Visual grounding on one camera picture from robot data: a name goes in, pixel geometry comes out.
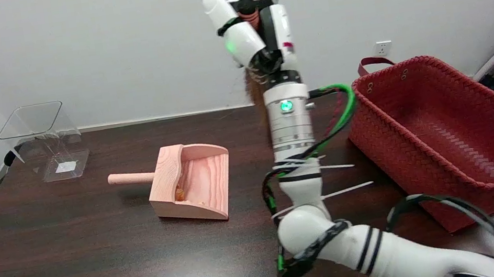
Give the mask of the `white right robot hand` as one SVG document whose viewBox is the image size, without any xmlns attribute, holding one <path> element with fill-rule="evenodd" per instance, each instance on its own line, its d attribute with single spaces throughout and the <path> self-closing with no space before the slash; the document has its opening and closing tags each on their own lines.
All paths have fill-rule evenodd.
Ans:
<svg viewBox="0 0 494 277">
<path fill-rule="evenodd" d="M 238 67 L 267 89 L 301 83 L 291 24 L 279 0 L 202 0 Z"/>
</svg>

